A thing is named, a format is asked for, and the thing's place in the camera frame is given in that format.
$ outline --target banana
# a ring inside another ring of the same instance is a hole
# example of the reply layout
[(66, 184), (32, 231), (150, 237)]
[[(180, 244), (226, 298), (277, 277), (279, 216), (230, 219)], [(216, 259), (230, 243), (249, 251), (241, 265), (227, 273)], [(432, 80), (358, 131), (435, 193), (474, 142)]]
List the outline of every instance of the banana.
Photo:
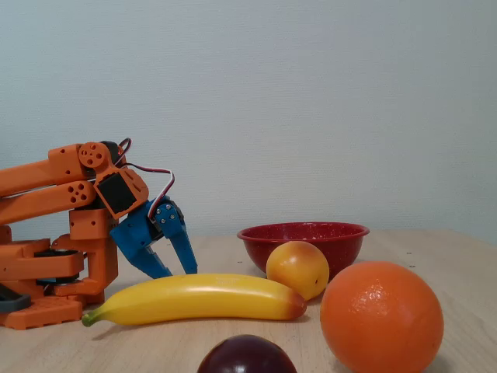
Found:
[(123, 289), (84, 315), (82, 323), (141, 325), (213, 317), (292, 320), (306, 308), (295, 290), (275, 281), (241, 274), (187, 274)]

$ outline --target red wire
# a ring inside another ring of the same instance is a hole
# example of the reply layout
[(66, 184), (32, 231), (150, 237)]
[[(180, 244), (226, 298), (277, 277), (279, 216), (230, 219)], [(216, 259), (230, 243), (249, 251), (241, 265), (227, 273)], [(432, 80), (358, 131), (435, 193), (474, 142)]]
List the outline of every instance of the red wire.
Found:
[(175, 182), (174, 173), (172, 173), (172, 171), (169, 169), (156, 169), (156, 168), (151, 168), (151, 167), (142, 167), (142, 166), (135, 165), (134, 163), (129, 163), (129, 162), (124, 163), (121, 167), (124, 167), (124, 166), (133, 166), (133, 167), (140, 169), (141, 171), (145, 171), (147, 173), (167, 173), (167, 174), (171, 175), (171, 179), (166, 184), (166, 186), (161, 191), (161, 193), (159, 193), (157, 198), (155, 198), (154, 203), (150, 206), (150, 209), (148, 210), (148, 218), (150, 220), (154, 221), (155, 209), (161, 203), (161, 199), (169, 192), (169, 190), (172, 187), (172, 184), (174, 184), (174, 182)]
[(124, 140), (122, 140), (120, 142), (119, 146), (122, 148), (124, 145), (126, 145), (126, 148), (123, 148), (123, 152), (120, 154), (120, 157), (116, 160), (114, 165), (119, 164), (119, 162), (121, 162), (123, 160), (123, 158), (126, 155), (126, 153), (128, 152), (128, 150), (130, 150), (131, 144), (133, 144), (133, 140), (131, 140), (131, 138), (125, 138)]

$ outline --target yellow peach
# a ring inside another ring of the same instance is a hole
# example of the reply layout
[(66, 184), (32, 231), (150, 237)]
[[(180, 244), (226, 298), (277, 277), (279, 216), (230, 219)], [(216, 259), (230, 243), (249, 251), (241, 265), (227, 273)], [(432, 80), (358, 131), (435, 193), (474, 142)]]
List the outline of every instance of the yellow peach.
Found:
[(304, 241), (290, 241), (276, 247), (266, 264), (267, 278), (294, 289), (306, 301), (320, 295), (329, 278), (325, 255)]

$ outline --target banana stem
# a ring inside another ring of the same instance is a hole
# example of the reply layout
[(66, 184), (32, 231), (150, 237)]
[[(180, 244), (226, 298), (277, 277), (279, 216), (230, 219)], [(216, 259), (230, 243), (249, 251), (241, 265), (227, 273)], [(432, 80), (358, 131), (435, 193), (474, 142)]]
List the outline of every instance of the banana stem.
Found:
[(101, 313), (98, 309), (88, 312), (81, 318), (81, 321), (84, 326), (92, 326), (95, 322), (100, 321)]

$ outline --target wooden table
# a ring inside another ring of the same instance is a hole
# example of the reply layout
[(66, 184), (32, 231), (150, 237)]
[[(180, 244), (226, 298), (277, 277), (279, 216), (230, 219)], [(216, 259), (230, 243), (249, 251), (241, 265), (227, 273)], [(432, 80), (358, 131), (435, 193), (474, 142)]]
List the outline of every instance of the wooden table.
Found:
[[(262, 276), (235, 237), (193, 238), (199, 272)], [(155, 250), (174, 274), (182, 273), (167, 242)], [(445, 336), (428, 372), (497, 371), (497, 248), (452, 231), (371, 232), (358, 260), (390, 260), (409, 267), (433, 287), (443, 307)], [(107, 294), (147, 278), (120, 257), (120, 276)], [(321, 334), (319, 304), (301, 322), (200, 320), (125, 327), (71, 322), (41, 329), (0, 329), (0, 372), (194, 373), (218, 342), (241, 333), (279, 344), (301, 373), (346, 373)]]

